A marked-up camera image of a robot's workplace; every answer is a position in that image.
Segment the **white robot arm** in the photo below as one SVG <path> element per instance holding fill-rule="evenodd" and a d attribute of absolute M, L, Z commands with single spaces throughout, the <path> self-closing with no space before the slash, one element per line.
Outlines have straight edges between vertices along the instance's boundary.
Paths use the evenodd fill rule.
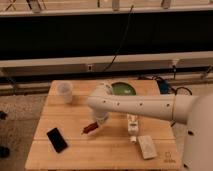
<path fill-rule="evenodd" d="M 187 125 L 181 171 L 213 171 L 213 92 L 202 95 L 115 95 L 100 83 L 88 96 L 94 120 L 103 124 L 108 112 L 142 115 Z"/>

